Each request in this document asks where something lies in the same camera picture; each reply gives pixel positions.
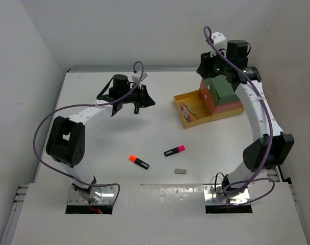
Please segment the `yellow bottom drawer box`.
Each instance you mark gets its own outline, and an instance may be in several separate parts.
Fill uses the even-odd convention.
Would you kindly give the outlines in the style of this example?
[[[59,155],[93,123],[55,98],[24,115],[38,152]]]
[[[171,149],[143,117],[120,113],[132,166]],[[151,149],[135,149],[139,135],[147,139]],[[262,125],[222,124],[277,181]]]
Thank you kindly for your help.
[[[186,129],[238,116],[244,112],[241,102],[222,106],[215,105],[211,94],[202,89],[176,95],[173,104],[179,112],[180,119]]]

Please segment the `red drawer box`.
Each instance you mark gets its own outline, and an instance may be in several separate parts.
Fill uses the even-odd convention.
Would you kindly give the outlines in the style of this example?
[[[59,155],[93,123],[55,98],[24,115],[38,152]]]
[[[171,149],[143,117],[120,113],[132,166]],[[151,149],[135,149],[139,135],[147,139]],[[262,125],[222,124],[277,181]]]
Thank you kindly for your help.
[[[203,95],[204,101],[211,113],[211,115],[216,115],[225,112],[232,112],[232,111],[240,111],[240,114],[243,113],[244,107],[241,102],[233,102],[229,104],[224,104],[221,106],[215,105],[214,100],[212,98],[212,94],[210,90],[208,90],[208,86],[205,83],[205,80],[202,79],[200,83],[200,91]]]

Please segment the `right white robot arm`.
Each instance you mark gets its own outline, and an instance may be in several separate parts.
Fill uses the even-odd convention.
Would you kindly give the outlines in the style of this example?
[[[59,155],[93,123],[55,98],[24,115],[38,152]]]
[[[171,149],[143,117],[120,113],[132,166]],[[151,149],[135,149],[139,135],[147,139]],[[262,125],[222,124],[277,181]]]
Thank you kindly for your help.
[[[222,182],[223,193],[243,191],[261,172],[282,165],[287,158],[294,137],[286,134],[276,122],[263,91],[258,69],[248,66],[249,43],[244,40],[208,40],[211,51],[201,54],[197,73],[204,79],[219,75],[226,77],[247,114],[253,142],[243,151],[242,163]]]

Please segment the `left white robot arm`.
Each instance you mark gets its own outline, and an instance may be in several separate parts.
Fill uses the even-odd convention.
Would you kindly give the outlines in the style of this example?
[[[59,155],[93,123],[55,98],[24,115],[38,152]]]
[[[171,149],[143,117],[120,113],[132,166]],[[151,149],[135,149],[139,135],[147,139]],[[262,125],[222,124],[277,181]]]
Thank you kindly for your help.
[[[86,130],[114,116],[124,104],[133,104],[135,114],[141,108],[154,106],[155,101],[149,96],[146,85],[142,84],[146,77],[145,72],[135,72],[130,81],[126,75],[113,75],[97,95],[94,106],[69,117],[54,119],[46,153],[66,168],[73,177],[75,191],[82,196],[91,197],[97,182],[84,162]]]

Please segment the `yellow highlighter marker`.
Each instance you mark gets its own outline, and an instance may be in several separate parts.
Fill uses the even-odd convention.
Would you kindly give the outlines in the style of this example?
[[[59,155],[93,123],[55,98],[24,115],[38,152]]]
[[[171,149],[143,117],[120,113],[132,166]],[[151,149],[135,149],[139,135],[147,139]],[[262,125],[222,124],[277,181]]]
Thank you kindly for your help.
[[[138,113],[139,113],[139,110],[140,110],[140,107],[139,107],[139,106],[135,106],[135,107],[134,107],[134,113],[135,113],[135,114],[138,114]]]

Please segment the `green top drawer box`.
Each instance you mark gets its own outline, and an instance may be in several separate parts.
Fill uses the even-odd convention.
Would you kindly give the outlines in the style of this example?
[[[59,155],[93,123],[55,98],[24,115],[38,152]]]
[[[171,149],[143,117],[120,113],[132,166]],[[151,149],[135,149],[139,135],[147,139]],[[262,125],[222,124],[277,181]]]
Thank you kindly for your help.
[[[222,106],[240,101],[225,76],[219,75],[215,78],[205,79],[203,82],[215,106]]]

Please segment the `pink highlighter marker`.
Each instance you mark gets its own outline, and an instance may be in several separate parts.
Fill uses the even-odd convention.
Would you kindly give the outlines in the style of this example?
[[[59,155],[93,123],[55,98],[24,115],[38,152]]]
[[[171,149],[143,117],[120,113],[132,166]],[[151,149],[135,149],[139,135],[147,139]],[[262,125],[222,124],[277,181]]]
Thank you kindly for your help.
[[[164,152],[164,156],[165,157],[168,157],[168,156],[171,156],[171,155],[174,155],[174,154],[177,154],[177,153],[180,153],[180,152],[183,152],[185,150],[185,146],[184,145],[180,145],[178,147],[175,147],[173,149],[170,149],[170,150],[167,150]]]

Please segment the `orange highlighter marker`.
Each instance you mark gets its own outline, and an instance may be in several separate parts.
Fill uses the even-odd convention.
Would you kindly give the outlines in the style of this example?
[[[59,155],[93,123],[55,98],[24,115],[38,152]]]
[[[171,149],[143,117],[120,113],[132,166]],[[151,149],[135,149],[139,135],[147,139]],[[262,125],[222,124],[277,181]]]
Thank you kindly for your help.
[[[142,161],[141,159],[137,158],[134,155],[130,155],[129,157],[129,161],[131,161],[132,163],[144,168],[144,169],[149,169],[149,164],[147,164],[146,162]]]

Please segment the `grey eraser block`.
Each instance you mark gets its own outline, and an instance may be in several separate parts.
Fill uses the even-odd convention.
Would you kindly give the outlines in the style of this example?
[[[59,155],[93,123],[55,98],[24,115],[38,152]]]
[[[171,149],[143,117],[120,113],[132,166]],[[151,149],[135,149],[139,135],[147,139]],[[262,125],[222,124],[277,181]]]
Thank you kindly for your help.
[[[182,169],[182,168],[175,168],[174,169],[174,173],[175,174],[180,174],[180,175],[186,175],[187,174],[187,170],[186,169]]]

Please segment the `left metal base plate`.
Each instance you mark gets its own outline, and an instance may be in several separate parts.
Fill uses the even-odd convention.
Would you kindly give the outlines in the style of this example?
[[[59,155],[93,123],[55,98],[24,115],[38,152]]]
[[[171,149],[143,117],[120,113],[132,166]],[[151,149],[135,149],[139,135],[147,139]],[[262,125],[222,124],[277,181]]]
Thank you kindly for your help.
[[[95,187],[88,192],[72,184],[68,194],[68,205],[112,205],[114,202],[114,187]]]

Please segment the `metal base plate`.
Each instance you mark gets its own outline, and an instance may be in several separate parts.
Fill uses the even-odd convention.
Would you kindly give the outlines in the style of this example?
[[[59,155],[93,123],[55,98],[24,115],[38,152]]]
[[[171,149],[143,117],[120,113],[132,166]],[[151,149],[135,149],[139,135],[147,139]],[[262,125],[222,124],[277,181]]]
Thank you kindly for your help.
[[[207,206],[239,205],[250,201],[247,188],[237,195],[225,196],[221,184],[204,184],[203,193]]]
[[[95,187],[88,192],[72,184],[68,194],[68,205],[112,205],[114,202],[114,187]]]

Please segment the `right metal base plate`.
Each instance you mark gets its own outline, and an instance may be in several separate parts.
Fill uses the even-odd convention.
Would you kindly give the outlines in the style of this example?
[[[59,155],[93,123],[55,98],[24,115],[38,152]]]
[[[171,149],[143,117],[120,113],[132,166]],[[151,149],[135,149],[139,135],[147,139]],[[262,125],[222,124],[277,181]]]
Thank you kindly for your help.
[[[204,184],[203,193],[207,206],[239,205],[250,201],[247,188],[237,195],[225,196],[221,184]]]

